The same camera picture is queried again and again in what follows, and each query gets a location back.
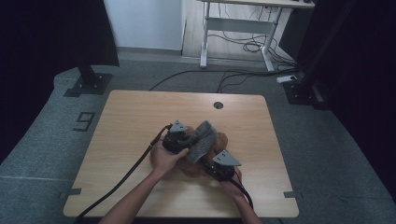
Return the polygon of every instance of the gray fabric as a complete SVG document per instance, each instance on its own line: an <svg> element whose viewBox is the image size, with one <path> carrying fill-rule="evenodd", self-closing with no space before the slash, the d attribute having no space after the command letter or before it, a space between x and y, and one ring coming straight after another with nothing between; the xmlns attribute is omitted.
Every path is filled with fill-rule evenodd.
<svg viewBox="0 0 396 224"><path fill-rule="evenodd" d="M198 162L212 147L217 135L218 132L209 121L206 120L200 124L189 139L192 142L198 140L198 143L190 148L186 159L192 163Z"/></svg>

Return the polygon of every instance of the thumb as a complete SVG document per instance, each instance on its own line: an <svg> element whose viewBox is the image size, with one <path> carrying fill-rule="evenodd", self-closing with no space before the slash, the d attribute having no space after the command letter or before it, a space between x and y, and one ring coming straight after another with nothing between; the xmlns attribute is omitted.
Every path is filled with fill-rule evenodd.
<svg viewBox="0 0 396 224"><path fill-rule="evenodd" d="M181 159L185 156L187 156L187 153L189 153L189 149L186 147L183 150L181 150L178 154L177 154L177 158Z"/></svg>

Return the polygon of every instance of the wooden table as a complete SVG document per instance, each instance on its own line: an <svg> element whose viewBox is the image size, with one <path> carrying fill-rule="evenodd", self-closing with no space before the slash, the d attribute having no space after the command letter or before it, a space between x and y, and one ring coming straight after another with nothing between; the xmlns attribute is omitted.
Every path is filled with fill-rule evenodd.
<svg viewBox="0 0 396 224"><path fill-rule="evenodd" d="M223 104L222 109L214 107ZM259 217L296 217L289 176L265 100L260 95L113 91L98 122L64 214L78 216L110 191L163 126L179 119L196 128L208 120L229 138L227 149L242 162L243 184ZM86 217L102 217L151 170L146 158L130 178ZM139 217L239 217L212 177L189 178L179 170L160 182Z"/></svg>
<svg viewBox="0 0 396 224"><path fill-rule="evenodd" d="M204 24L204 41L201 47L201 61L200 66L206 68L207 61L207 34L209 30L215 31L228 31L239 33L252 33L267 35L265 38L264 47L262 48L262 57L264 58L265 65L269 72L274 72L275 69L271 62L271 55L269 48L274 38L276 27L279 22L280 15L284 7L291 8L313 8L315 4L311 1L305 3L303 0L198 0L206 3L205 9L205 24ZM254 6L268 6L278 7L276 18L273 21L252 21L252 20L235 20L227 18L213 18L209 16L210 3L226 3L226 4L239 4L239 5L254 5Z"/></svg>

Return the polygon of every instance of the brown stuffed toy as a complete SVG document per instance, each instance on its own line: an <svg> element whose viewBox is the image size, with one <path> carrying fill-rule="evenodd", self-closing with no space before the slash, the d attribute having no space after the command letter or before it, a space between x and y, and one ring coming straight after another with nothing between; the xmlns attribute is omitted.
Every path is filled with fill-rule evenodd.
<svg viewBox="0 0 396 224"><path fill-rule="evenodd" d="M194 133L194 129L188 126L188 130L186 131L186 136L190 136L193 133ZM212 159L216 155L218 155L222 150L224 150L227 147L227 144L228 144L228 138L225 135L225 133L217 133L215 142L213 143L212 147L209 149L207 154L204 155L204 160L206 160L210 164L213 164L214 162L212 161ZM153 159L151 154L149 159L152 164ZM179 161L177 161L177 164L174 169L179 169L181 172L183 172L184 175L193 178L207 175L207 173L205 172L205 167L201 162L192 163L188 161L186 158L182 158Z"/></svg>

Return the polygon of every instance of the person's right hand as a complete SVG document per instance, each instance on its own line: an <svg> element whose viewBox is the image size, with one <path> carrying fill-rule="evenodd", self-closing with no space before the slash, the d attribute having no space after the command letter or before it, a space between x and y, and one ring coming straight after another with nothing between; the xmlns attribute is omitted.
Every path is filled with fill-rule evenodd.
<svg viewBox="0 0 396 224"><path fill-rule="evenodd" d="M236 174L233 175L233 180L242 186L242 173L238 169L238 167L235 167L235 172ZM227 193L227 195L230 196L231 198L234 199L236 197L245 197L242 191L230 181L221 181L220 184L221 187L224 189L224 191Z"/></svg>

